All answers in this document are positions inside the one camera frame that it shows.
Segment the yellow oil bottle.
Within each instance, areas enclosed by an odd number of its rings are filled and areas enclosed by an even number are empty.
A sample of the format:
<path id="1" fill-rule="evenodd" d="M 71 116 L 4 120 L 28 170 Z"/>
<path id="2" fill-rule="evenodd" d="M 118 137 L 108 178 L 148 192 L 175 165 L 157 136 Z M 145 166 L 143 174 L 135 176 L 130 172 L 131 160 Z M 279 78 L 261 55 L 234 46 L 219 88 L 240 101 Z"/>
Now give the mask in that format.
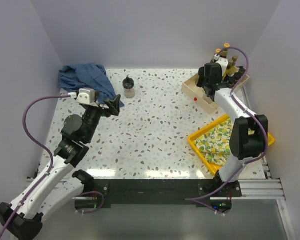
<path id="1" fill-rule="evenodd" d="M 229 59 L 228 60 L 228 65 L 227 65 L 227 75 L 229 75 L 231 73 L 232 67 L 233 67 L 233 60 Z"/>
<path id="2" fill-rule="evenodd" d="M 231 58 L 231 60 L 232 60 L 232 64 L 231 64 L 231 67 L 230 67 L 230 73 L 233 73 L 234 70 L 236 69 L 235 65 L 236 65 L 236 62 L 238 60 L 238 56 L 237 55 L 233 55 L 232 58 Z"/>

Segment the red cap sauce bottle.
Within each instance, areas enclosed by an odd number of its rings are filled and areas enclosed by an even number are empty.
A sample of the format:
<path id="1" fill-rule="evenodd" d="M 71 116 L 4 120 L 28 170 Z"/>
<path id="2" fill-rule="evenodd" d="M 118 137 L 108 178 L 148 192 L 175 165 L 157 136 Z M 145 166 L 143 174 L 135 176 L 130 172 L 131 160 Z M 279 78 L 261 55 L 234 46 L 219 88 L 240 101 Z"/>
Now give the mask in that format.
<path id="1" fill-rule="evenodd" d="M 223 58 L 226 58 L 226 57 L 227 57 L 229 47 L 230 47 L 230 44 L 229 44 L 229 43 L 225 43 L 225 44 L 223 45 L 223 49 L 222 49 L 222 52 L 221 52 L 221 56 L 222 56 Z"/>

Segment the yellow cap sauce bottle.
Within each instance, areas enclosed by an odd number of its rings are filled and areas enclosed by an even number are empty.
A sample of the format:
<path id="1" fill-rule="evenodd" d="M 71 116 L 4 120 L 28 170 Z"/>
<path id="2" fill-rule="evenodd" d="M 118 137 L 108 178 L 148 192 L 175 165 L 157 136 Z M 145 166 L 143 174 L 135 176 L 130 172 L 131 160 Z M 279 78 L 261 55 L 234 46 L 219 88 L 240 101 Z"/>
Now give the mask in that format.
<path id="1" fill-rule="evenodd" d="M 215 54 L 216 54 L 216 55 L 217 55 L 217 54 L 219 55 L 220 52 L 221 52 L 221 49 L 220 49 L 220 48 L 218 48 L 218 49 L 215 50 Z"/>

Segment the taped lid glass jar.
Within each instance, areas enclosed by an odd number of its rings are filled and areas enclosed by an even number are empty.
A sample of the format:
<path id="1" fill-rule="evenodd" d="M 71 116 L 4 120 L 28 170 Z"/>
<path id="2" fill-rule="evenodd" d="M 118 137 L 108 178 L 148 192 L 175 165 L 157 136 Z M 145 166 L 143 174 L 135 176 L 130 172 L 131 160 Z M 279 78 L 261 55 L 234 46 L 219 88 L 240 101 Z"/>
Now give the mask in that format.
<path id="1" fill-rule="evenodd" d="M 122 81 L 124 96 L 127 99 L 135 97 L 134 80 L 128 76 Z"/>

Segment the small front spice jar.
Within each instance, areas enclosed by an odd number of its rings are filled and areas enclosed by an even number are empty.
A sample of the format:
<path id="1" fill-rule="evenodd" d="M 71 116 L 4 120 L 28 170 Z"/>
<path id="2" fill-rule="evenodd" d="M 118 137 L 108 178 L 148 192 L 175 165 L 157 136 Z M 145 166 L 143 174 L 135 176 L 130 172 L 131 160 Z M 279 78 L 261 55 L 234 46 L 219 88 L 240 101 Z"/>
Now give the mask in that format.
<path id="1" fill-rule="evenodd" d="M 242 66 L 240 66 L 239 68 L 238 68 L 238 74 L 239 74 L 239 79 L 243 76 L 243 74 L 245 73 L 245 69 L 244 69 L 244 67 Z"/>

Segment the black cap spice shaker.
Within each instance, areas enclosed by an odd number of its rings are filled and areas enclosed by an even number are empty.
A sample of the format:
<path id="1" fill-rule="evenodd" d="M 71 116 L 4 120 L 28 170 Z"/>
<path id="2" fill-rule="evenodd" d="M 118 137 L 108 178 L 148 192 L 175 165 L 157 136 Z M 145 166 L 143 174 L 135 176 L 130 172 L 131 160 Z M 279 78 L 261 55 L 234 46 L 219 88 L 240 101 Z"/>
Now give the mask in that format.
<path id="1" fill-rule="evenodd" d="M 228 77 L 227 84 L 229 88 L 232 88 L 236 84 L 236 82 L 237 80 L 234 77 L 232 76 Z"/>

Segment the dark spice shaker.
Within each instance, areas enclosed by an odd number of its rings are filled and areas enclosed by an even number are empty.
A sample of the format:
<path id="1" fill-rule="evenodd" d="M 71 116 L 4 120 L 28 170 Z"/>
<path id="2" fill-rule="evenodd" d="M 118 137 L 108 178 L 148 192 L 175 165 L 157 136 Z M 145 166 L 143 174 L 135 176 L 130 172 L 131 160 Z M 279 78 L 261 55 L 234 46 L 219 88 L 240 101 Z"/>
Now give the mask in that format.
<path id="1" fill-rule="evenodd" d="M 242 77 L 242 73 L 241 72 L 236 72 L 233 74 L 233 79 L 234 79 L 234 84 L 236 84 Z"/>

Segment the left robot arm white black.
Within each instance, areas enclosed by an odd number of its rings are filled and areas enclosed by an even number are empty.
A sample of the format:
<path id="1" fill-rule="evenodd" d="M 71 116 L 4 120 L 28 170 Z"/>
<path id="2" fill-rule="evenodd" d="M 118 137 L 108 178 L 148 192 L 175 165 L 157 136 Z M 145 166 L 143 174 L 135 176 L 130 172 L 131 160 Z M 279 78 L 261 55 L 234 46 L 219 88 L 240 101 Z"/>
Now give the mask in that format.
<path id="1" fill-rule="evenodd" d="M 64 120 L 61 141 L 55 151 L 42 146 L 50 157 L 50 163 L 32 183 L 10 203 L 0 204 L 0 223 L 2 230 L 8 230 L 18 240 L 32 240 L 41 231 L 43 223 L 64 203 L 76 196 L 97 194 L 103 206 L 104 196 L 93 190 L 93 177 L 83 170 L 74 171 L 84 159 L 101 117 L 118 116 L 120 95 L 106 99 L 106 107 L 98 102 L 99 93 L 93 89 L 82 88 L 66 95 L 82 106 L 82 116 L 70 115 Z M 55 192 L 55 187 L 63 178 L 73 172 L 65 186 Z"/>

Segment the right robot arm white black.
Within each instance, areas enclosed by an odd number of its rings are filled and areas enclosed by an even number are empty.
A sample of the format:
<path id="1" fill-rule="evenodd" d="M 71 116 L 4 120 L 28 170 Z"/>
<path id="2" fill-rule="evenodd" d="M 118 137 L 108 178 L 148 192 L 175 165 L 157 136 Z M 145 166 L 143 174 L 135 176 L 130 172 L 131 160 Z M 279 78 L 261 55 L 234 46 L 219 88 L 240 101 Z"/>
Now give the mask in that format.
<path id="1" fill-rule="evenodd" d="M 212 190 L 217 196 L 230 191 L 249 163 L 261 159 L 268 147 L 268 120 L 265 115 L 257 115 L 246 107 L 235 95 L 228 83 L 222 82 L 222 67 L 219 63 L 207 63 L 198 70 L 197 87 L 219 105 L 229 116 L 233 128 L 229 140 L 230 156 L 225 165 L 217 171 Z"/>

